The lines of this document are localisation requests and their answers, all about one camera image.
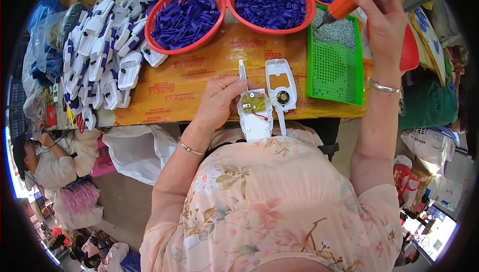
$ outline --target silver bracelet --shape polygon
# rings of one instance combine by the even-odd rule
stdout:
[[[194,151],[194,150],[190,149],[188,146],[186,146],[186,145],[181,141],[181,136],[178,137],[178,142],[181,144],[181,146],[182,146],[184,149],[186,149],[186,151],[192,152],[192,153],[194,153],[195,155],[202,156],[202,155],[206,154],[206,152],[198,152],[198,151]]]
[[[390,92],[390,93],[399,93],[401,91],[401,89],[396,89],[396,88],[391,88],[391,87],[387,87],[387,86],[383,86],[381,84],[378,84],[376,82],[374,82],[373,80],[369,79],[369,84],[371,86],[373,86],[375,89],[379,89],[379,90],[382,90],[382,91],[386,91],[386,92]]]

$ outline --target stool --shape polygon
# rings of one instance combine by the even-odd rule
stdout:
[[[96,177],[105,173],[115,171],[115,166],[108,154],[108,146],[103,143],[103,133],[98,137],[98,157],[96,158],[95,165],[93,166],[91,176]]]

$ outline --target chair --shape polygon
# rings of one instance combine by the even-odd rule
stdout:
[[[93,166],[91,176],[97,177],[115,171],[115,166],[108,154],[108,146],[106,146],[102,140],[103,133],[98,137],[98,152],[99,155],[96,158],[95,165]]]

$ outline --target floral dress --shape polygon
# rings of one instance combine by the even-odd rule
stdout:
[[[241,136],[220,131],[211,146]],[[145,231],[141,270],[248,272],[299,257],[335,272],[391,271],[402,245],[396,189],[356,197],[317,145],[314,131],[290,128],[288,137],[217,149],[198,168],[178,223]]]

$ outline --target green circuit board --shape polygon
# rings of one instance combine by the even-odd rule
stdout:
[[[266,107],[265,107],[266,102],[264,102],[265,100],[266,100],[266,95],[262,93],[258,94],[258,93],[250,92],[246,94],[245,96],[241,98],[241,104],[243,106],[244,113],[251,113],[252,110],[255,111],[259,107],[261,107],[259,109],[259,112],[265,111],[266,110]]]

